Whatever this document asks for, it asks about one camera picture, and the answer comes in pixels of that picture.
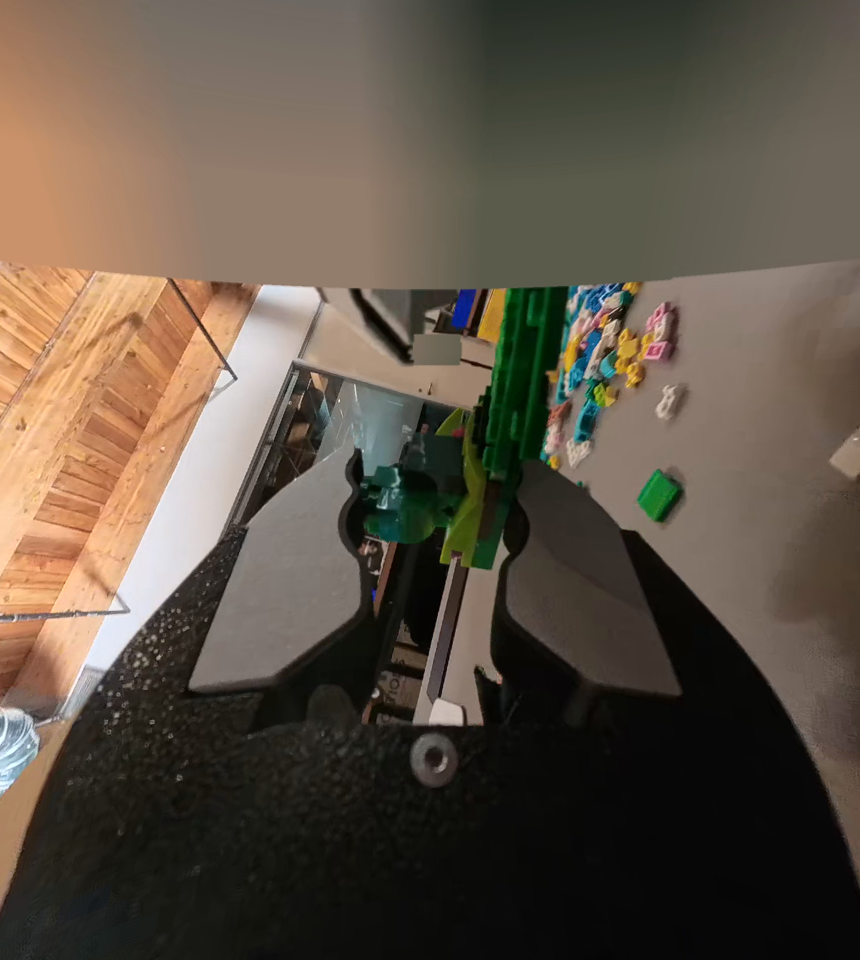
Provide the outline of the green curved lego brick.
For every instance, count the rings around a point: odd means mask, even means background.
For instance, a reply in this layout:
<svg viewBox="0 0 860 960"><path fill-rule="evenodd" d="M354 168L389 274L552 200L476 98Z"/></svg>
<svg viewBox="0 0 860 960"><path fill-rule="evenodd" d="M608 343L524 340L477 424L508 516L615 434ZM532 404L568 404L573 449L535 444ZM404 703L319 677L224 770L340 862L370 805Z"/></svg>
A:
<svg viewBox="0 0 860 960"><path fill-rule="evenodd" d="M687 484L673 469L656 469L643 484L636 497L636 506L655 524L670 522L683 504Z"/></svg>

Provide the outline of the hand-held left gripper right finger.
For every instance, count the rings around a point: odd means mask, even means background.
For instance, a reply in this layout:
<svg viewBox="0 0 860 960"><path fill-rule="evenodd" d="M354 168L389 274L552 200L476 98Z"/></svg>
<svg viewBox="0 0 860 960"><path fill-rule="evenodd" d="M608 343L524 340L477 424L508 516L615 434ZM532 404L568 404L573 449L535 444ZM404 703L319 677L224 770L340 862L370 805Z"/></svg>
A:
<svg viewBox="0 0 860 960"><path fill-rule="evenodd" d="M681 697L624 531L584 488L524 463L504 545L489 652L505 723L581 727L606 697Z"/></svg>

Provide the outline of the pastel colourful lego piece pile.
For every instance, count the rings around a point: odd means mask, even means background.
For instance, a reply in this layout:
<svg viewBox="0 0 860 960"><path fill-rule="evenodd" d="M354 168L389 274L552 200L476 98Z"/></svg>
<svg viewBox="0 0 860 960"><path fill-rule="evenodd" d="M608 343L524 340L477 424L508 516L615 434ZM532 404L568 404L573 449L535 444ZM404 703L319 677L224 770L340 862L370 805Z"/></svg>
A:
<svg viewBox="0 0 860 960"><path fill-rule="evenodd" d="M623 393L640 387L648 369L676 351L679 307L660 302L640 328L628 316L641 282L575 286L564 328L540 460L575 469L592 452L601 417Z"/></svg>

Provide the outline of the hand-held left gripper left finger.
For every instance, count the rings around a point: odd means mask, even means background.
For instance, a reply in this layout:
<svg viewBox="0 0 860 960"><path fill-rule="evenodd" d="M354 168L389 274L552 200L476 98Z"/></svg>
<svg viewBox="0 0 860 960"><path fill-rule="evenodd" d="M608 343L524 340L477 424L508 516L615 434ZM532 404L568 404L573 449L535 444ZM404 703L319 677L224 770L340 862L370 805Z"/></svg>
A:
<svg viewBox="0 0 860 960"><path fill-rule="evenodd" d="M361 451L340 448L247 522L191 693L259 693L259 724L361 721L378 663L362 479Z"/></svg>

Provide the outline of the yellow lego box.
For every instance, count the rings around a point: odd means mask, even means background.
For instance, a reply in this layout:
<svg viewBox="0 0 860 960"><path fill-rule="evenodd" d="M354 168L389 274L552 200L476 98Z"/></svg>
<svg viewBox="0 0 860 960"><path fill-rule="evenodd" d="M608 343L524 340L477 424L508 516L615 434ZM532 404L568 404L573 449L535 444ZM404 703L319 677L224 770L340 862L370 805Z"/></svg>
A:
<svg viewBox="0 0 860 960"><path fill-rule="evenodd" d="M484 309L476 330L479 340L496 345L499 341L506 311L508 290L491 289L487 292Z"/></svg>

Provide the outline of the green lego build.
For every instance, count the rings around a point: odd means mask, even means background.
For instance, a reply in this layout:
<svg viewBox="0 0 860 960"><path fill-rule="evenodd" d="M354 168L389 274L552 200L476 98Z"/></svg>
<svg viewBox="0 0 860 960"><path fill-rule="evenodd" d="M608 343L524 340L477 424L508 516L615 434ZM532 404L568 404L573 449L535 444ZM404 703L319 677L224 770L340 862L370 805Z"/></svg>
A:
<svg viewBox="0 0 860 960"><path fill-rule="evenodd" d="M441 533L441 563L494 566L524 465L544 448L567 303L565 286L508 289L489 384L472 408L455 409L364 476L364 534L413 546Z"/></svg>

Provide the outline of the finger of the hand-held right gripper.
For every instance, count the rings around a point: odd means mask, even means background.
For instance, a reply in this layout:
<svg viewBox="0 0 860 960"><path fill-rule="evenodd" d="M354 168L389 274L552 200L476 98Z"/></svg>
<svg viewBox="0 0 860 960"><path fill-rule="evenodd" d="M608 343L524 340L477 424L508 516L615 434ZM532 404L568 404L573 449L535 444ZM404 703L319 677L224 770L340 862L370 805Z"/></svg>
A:
<svg viewBox="0 0 860 960"><path fill-rule="evenodd" d="M373 291L321 287L320 301L332 308L346 328L353 330L379 354L401 366L414 364L409 318L400 318Z"/></svg>

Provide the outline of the grey metal pipe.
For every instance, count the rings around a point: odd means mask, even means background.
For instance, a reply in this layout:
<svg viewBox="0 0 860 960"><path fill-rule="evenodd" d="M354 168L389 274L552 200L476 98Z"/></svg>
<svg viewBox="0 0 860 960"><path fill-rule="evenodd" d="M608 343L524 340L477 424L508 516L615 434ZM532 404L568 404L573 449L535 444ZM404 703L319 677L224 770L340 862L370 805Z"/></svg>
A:
<svg viewBox="0 0 860 960"><path fill-rule="evenodd" d="M105 609L67 609L59 611L34 611L24 613L0 613L0 625L13 623L46 622L51 620L124 617L132 610L124 605Z"/></svg>

